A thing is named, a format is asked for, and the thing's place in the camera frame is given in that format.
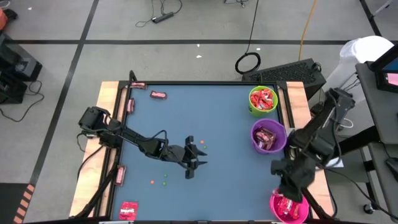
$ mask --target pink bowl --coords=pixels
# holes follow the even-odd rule
[[[278,213],[276,212],[277,210],[277,204],[279,201],[275,200],[276,196],[274,194],[271,195],[271,198],[269,200],[269,206],[271,208],[271,211],[273,212],[273,214],[281,221],[287,224],[302,224],[304,223],[304,221],[307,219],[308,217],[308,213],[310,212],[310,207],[309,204],[307,202],[307,199],[305,199],[305,197],[303,197],[303,202],[300,206],[300,208],[298,209],[298,215],[299,218],[298,219],[293,219],[293,218],[286,218],[286,217],[280,217],[278,215]]]

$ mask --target black floor line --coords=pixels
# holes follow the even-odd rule
[[[80,40],[6,40],[6,44],[79,44]]]
[[[359,0],[359,1],[361,2],[362,8],[365,11],[366,17],[368,18],[369,22],[371,23],[371,27],[372,27],[372,30],[373,30],[374,34],[381,37],[380,30],[377,27],[376,22],[372,18],[372,13],[369,10],[368,4],[366,4],[365,0]]]
[[[350,40],[304,40],[304,45],[344,45]],[[11,40],[10,44],[79,44],[80,40]],[[248,44],[249,40],[84,40],[84,44],[98,45],[168,45],[168,44]],[[252,40],[252,44],[300,45],[300,40]]]
[[[305,45],[344,45],[349,40],[304,40]],[[248,44],[249,40],[86,40],[85,44],[152,45],[152,44]],[[252,40],[252,44],[300,45],[300,40]]]
[[[33,173],[32,173],[32,177],[30,178],[30,183],[31,184],[36,185],[36,183],[37,183],[37,181],[39,179],[39,175],[40,175],[40,173],[42,171],[42,168],[43,168],[43,165],[44,165],[44,160],[45,160],[45,158],[47,156],[47,153],[49,151],[51,140],[53,138],[53,135],[54,135],[54,132],[55,132],[55,128],[57,127],[57,123],[58,123],[58,120],[60,118],[61,110],[63,108],[63,104],[65,102],[65,99],[67,97],[70,84],[72,82],[72,78],[73,78],[73,76],[75,74],[76,66],[77,66],[77,63],[79,61],[79,58],[80,58],[80,55],[81,55],[81,51],[83,50],[84,40],[87,38],[88,30],[90,29],[91,22],[93,21],[94,13],[96,11],[96,8],[97,8],[97,5],[98,5],[98,1],[99,0],[94,0],[93,1],[93,5],[91,6],[90,13],[88,14],[88,18],[87,18],[85,27],[83,29],[83,33],[81,34],[81,37],[80,37],[80,40],[79,40],[79,44],[78,44],[78,46],[76,48],[75,55],[73,56],[72,62],[70,64],[68,75],[67,75],[67,77],[65,79],[65,83],[63,84],[62,91],[61,91],[60,97],[58,99],[57,106],[55,107],[55,111],[54,111],[54,114],[52,116],[49,129],[47,131],[47,134],[45,135],[44,142],[43,142],[42,148],[40,150],[39,157],[37,158],[37,162],[36,162],[36,165],[34,167],[34,170],[33,170]]]

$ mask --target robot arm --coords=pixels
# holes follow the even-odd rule
[[[324,169],[331,159],[341,155],[336,129],[354,105],[349,93],[330,89],[321,112],[304,128],[291,132],[285,150],[295,149],[299,152],[297,157],[271,163],[271,174],[281,177],[280,194],[294,202],[301,202],[305,194],[307,199],[311,197],[308,201],[314,209],[320,208],[307,187],[314,181],[316,167]]]
[[[79,121],[82,133],[99,137],[99,144],[105,147],[119,147],[123,140],[137,146],[145,156],[165,162],[175,162],[186,169],[185,178],[194,177],[194,170],[207,162],[200,162],[198,156],[207,156],[193,144],[193,136],[185,139],[185,147],[169,146],[166,131],[162,130],[151,138],[145,138],[139,133],[122,125],[110,117],[107,110],[93,106],[87,108]],[[165,133],[165,138],[156,136]]]

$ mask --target red candy package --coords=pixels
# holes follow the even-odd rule
[[[134,112],[135,106],[136,106],[136,101],[134,100],[134,98],[131,98],[127,103],[127,113],[132,114],[132,112]]]
[[[147,85],[145,83],[135,83],[135,82],[133,82],[131,84],[131,88],[137,88],[137,89],[140,89],[140,90],[146,90],[147,89]]]
[[[257,145],[265,150],[270,150],[276,140],[276,134],[268,131],[265,128],[257,128],[253,137],[257,142]]]
[[[290,217],[293,219],[298,219],[299,216],[299,209],[301,204],[293,202],[285,198],[282,194],[279,194],[276,190],[272,192],[277,198],[279,198],[279,202],[277,204],[277,213],[282,217]]]
[[[134,221],[137,217],[137,210],[137,202],[123,202],[119,212],[119,219]]]
[[[161,92],[156,92],[156,91],[152,90],[151,93],[150,93],[150,97],[166,100],[167,99],[167,94],[166,93],[161,93]]]
[[[270,110],[274,107],[274,95],[269,89],[256,90],[250,95],[250,102],[259,110]]]
[[[124,174],[126,173],[126,166],[118,165],[118,175],[116,176],[115,185],[123,186]]]

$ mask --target yellow cable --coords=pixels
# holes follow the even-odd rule
[[[301,36],[300,52],[298,53],[298,60],[301,59],[301,51],[302,51],[302,48],[303,48],[303,42],[304,42],[305,33],[306,33],[306,31],[307,31],[308,24],[310,23],[313,10],[315,9],[315,6],[317,5],[317,1],[318,1],[318,0],[313,0],[313,5],[312,5],[312,8],[311,8],[311,12],[310,12],[310,15],[308,16],[308,20],[307,20],[307,23],[306,23],[305,28],[304,28],[304,31],[303,31],[303,36]]]

